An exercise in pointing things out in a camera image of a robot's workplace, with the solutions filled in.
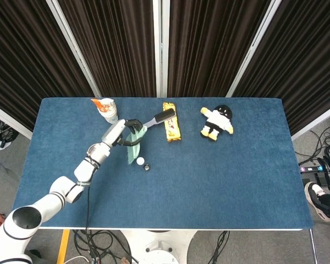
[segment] white table leg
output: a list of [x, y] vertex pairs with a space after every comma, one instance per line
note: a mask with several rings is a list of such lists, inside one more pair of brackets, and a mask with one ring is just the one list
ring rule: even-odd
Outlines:
[[151, 251], [154, 245], [160, 243], [178, 260], [179, 264], [187, 264], [188, 247], [197, 230], [171, 230], [156, 233], [142, 229], [128, 229], [121, 232], [130, 244], [132, 256], [140, 263], [146, 260], [147, 251]]
[[318, 256], [317, 256], [317, 250], [315, 248], [313, 229], [309, 229], [309, 237], [310, 237], [310, 243], [312, 245], [314, 264], [318, 264]]

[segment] dark brown curtain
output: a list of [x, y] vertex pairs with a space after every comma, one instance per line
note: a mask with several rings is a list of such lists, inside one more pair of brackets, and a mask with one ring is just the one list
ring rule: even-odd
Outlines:
[[168, 96], [225, 96], [269, 3], [171, 1]]
[[61, 0], [103, 96], [156, 96], [152, 0]]
[[291, 134], [330, 109], [330, 1], [286, 1], [234, 96], [282, 98]]
[[45, 1], [0, 0], [0, 108], [33, 129], [44, 97], [93, 96]]

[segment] brush bristles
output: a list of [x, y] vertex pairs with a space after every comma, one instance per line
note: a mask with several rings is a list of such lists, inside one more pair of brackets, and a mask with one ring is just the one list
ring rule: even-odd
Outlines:
[[160, 123], [160, 122], [165, 121], [169, 118], [173, 118], [174, 116], [176, 116], [175, 110], [170, 108], [170, 109], [167, 109], [166, 111], [163, 111], [159, 114], [156, 114], [154, 117], [155, 117], [155, 121], [157, 123]]

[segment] orange label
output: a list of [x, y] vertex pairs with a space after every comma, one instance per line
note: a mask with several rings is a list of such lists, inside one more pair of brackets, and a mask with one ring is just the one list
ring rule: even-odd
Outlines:
[[100, 102], [100, 100], [95, 99], [95, 98], [92, 98], [91, 100], [93, 101], [93, 103], [95, 103], [95, 105], [97, 106], [97, 108], [99, 109], [100, 112], [106, 113], [106, 112], [109, 111], [109, 109], [110, 109], [110, 105], [109, 104], [102, 104]]

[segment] stuffed doll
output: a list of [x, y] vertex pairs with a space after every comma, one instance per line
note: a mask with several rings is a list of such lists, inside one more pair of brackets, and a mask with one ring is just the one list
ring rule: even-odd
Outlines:
[[202, 131], [200, 131], [201, 136], [216, 141], [218, 134], [223, 130], [226, 130], [231, 135], [233, 134], [233, 127], [230, 122], [232, 111], [228, 106], [224, 104], [217, 106], [213, 112], [206, 107], [202, 107], [200, 112], [208, 118]]

